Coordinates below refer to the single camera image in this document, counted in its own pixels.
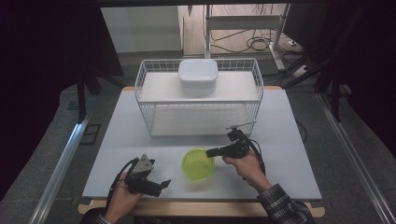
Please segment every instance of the gray floor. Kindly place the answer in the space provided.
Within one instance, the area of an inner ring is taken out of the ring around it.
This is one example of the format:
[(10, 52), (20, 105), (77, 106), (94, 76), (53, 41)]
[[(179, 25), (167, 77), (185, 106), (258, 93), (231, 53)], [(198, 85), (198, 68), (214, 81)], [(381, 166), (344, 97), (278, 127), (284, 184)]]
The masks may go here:
[[(135, 55), (121, 55), (125, 77), (119, 77), (128, 85), (134, 85), (134, 76), (139, 65)], [(173, 58), (167, 53), (161, 58)], [(256, 56), (262, 74), (273, 74), (275, 65), (268, 55)], [(79, 223), (78, 199), (84, 189), (97, 151), (106, 133), (120, 89), (100, 79), (102, 93), (98, 96), (90, 125), (100, 125), (98, 136), (92, 143), (92, 136), (86, 135), (78, 147), (74, 159), (64, 178), (64, 182), (49, 211), (46, 223)], [(267, 85), (276, 84), (278, 79), (269, 80)], [(315, 77), (287, 89), (295, 118), (306, 128), (308, 137), (304, 142), (308, 158), (323, 196), (326, 215), (317, 218), (317, 223), (381, 223), (366, 191), (362, 187), (351, 162), (338, 141), (330, 122), (327, 120), (312, 84)], [(18, 179), (0, 202), (2, 223), (27, 223), (46, 187), (51, 173), (59, 160), (64, 146), (78, 119), (78, 111), (73, 106), (77, 100), (76, 87), (66, 89), (61, 95), (61, 105), (33, 157), (26, 164)], [(340, 116), (351, 141), (359, 151), (362, 160), (381, 188), (391, 210), (396, 211), (396, 160), (375, 134), (364, 124), (347, 104), (340, 102)]]

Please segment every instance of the white tabletop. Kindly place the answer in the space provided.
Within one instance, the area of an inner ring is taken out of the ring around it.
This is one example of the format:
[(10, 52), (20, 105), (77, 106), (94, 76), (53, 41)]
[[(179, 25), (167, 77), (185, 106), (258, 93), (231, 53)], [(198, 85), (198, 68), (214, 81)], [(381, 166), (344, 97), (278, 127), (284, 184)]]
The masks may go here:
[[(284, 91), (264, 91), (257, 123), (250, 138), (262, 148), (270, 182), (279, 183), (293, 199), (321, 199)], [(216, 158), (215, 171), (206, 181), (191, 183), (181, 170), (182, 158), (190, 149), (224, 147), (229, 144), (227, 136), (152, 138), (138, 108), (134, 91), (123, 91), (82, 196), (105, 198), (122, 166), (145, 153), (150, 159), (156, 160), (148, 180), (156, 183), (172, 180), (160, 198), (254, 200), (256, 191), (220, 157)]]

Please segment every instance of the plaid sleeve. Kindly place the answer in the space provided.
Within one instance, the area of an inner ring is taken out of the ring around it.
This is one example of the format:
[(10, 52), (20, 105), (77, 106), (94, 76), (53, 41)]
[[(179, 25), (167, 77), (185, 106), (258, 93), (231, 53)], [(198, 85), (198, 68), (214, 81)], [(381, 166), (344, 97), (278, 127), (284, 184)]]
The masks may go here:
[(111, 222), (107, 221), (102, 215), (96, 219), (95, 224), (111, 224)]
[(315, 223), (305, 204), (292, 200), (278, 184), (260, 194), (257, 199), (275, 223)]

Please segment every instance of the metal stand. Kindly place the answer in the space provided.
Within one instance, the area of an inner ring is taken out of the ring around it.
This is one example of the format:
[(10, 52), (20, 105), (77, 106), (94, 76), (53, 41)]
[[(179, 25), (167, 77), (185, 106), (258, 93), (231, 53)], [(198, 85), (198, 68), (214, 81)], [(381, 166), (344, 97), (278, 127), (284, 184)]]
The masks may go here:
[(284, 71), (285, 65), (277, 51), (280, 35), (282, 34), (285, 19), (290, 4), (286, 4), (283, 13), (279, 16), (215, 16), (210, 17), (210, 5), (206, 5), (205, 16), (205, 58), (210, 58), (209, 32), (211, 30), (244, 30), (244, 29), (271, 29), (276, 30), (274, 43), (269, 43), (278, 71)]

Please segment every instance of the wire basket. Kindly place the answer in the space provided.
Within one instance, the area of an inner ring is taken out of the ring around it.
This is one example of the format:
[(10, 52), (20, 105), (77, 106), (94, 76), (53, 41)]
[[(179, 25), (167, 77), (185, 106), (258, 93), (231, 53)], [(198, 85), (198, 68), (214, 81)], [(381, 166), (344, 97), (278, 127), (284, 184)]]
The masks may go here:
[(251, 134), (262, 101), (262, 75), (255, 59), (216, 59), (216, 89), (206, 96), (184, 93), (180, 60), (144, 60), (135, 97), (151, 136), (224, 135), (227, 127)]

